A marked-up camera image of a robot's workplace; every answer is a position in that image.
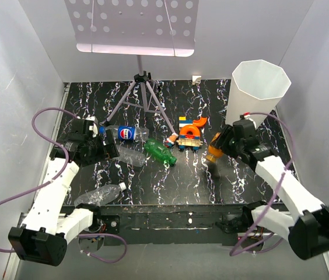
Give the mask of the orange bottle gold cap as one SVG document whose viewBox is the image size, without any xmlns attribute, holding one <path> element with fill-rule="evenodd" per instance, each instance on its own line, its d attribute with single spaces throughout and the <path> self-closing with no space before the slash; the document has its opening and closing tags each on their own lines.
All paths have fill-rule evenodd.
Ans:
<svg viewBox="0 0 329 280">
<path fill-rule="evenodd" d="M 221 137 L 221 133 L 217 132 L 208 146 L 206 160 L 209 163 L 216 163 L 217 159 L 219 159 L 223 155 L 223 151 L 222 151 L 223 143 L 224 140 Z"/>
</svg>

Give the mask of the green plastic bottle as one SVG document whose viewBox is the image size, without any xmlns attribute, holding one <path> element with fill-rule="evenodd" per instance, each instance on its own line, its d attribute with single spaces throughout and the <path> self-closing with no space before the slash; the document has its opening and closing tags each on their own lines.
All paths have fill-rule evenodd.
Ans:
<svg viewBox="0 0 329 280">
<path fill-rule="evenodd" d="M 144 143 L 143 147 L 149 154 L 154 156 L 156 160 L 162 163 L 174 166 L 177 162 L 177 158 L 172 155 L 171 151 L 155 139 L 149 138 Z"/>
</svg>

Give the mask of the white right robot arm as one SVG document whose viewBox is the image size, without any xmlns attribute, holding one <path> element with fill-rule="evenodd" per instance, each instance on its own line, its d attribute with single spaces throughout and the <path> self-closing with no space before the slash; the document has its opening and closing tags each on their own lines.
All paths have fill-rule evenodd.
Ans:
<svg viewBox="0 0 329 280">
<path fill-rule="evenodd" d="M 209 152 L 240 158 L 256 175 L 271 186 L 268 202 L 254 202 L 243 208 L 242 226 L 249 232 L 266 228 L 286 240 L 302 260 L 329 251 L 329 205 L 313 196 L 293 176 L 275 151 L 257 137 L 249 114 L 217 133 Z"/>
</svg>

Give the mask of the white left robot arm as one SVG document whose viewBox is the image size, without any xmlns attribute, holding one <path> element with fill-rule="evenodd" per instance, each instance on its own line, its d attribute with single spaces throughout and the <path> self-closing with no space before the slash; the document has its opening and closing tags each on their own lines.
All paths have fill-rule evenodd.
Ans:
<svg viewBox="0 0 329 280">
<path fill-rule="evenodd" d="M 8 234 L 16 255 L 25 261 L 58 266 L 67 245 L 82 231 L 96 233 L 102 219 L 95 203 L 80 202 L 71 214 L 60 217 L 64 199 L 78 171 L 119 153 L 112 133 L 103 142 L 96 117 L 74 118 L 71 130 L 53 146 L 45 179 L 50 184 L 41 188 L 26 217 Z"/>
</svg>

